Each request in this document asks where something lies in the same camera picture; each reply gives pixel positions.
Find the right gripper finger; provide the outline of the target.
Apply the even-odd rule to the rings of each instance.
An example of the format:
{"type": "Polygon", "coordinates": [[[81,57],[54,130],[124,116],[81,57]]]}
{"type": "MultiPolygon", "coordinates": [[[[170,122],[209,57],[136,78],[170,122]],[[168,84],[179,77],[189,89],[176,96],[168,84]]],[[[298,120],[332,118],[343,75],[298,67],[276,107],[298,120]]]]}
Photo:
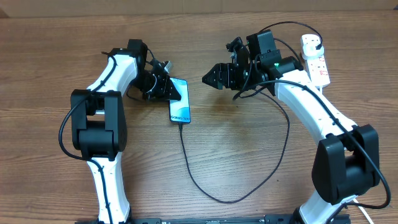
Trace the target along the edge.
{"type": "Polygon", "coordinates": [[[203,76],[202,82],[218,90],[223,89],[223,84],[214,76],[203,76]]]}
{"type": "Polygon", "coordinates": [[[222,78],[221,64],[217,63],[206,73],[202,80],[220,80],[222,78]]]}

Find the Samsung Galaxy smartphone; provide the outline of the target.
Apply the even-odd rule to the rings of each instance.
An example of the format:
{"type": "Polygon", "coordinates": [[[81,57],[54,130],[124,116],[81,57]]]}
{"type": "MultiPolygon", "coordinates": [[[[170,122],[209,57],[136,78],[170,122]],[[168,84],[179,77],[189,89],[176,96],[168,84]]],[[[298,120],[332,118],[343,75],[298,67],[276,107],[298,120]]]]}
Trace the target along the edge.
{"type": "Polygon", "coordinates": [[[188,83],[186,80],[171,78],[174,87],[181,96],[180,100],[170,100],[169,115],[171,122],[190,123],[190,104],[188,94],[188,83]]]}

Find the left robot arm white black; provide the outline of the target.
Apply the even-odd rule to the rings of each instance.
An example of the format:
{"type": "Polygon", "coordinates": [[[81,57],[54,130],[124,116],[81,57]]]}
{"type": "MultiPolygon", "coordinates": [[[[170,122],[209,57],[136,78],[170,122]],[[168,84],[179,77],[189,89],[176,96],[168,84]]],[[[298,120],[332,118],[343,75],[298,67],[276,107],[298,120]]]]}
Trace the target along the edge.
{"type": "Polygon", "coordinates": [[[134,86],[147,101],[180,101],[181,93],[169,76],[169,62],[156,58],[141,39],[129,40],[125,48],[108,52],[108,64],[99,78],[85,90],[71,94],[73,147],[93,175],[99,203],[95,223],[132,223],[126,197],[122,154],[127,144],[123,96],[134,86]]]}

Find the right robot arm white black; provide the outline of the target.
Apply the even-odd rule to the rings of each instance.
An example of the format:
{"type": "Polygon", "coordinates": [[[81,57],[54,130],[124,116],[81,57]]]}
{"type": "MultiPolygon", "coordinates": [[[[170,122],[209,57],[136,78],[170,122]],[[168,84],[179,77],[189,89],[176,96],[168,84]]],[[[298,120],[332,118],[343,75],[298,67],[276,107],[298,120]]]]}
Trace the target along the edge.
{"type": "Polygon", "coordinates": [[[291,223],[346,223],[342,209],[383,181],[379,169],[379,136],[358,126],[320,92],[297,56],[283,57],[270,30],[227,44],[230,63],[216,64],[203,83],[238,93],[268,89],[308,129],[317,145],[312,168],[312,196],[292,215],[291,223]]]}

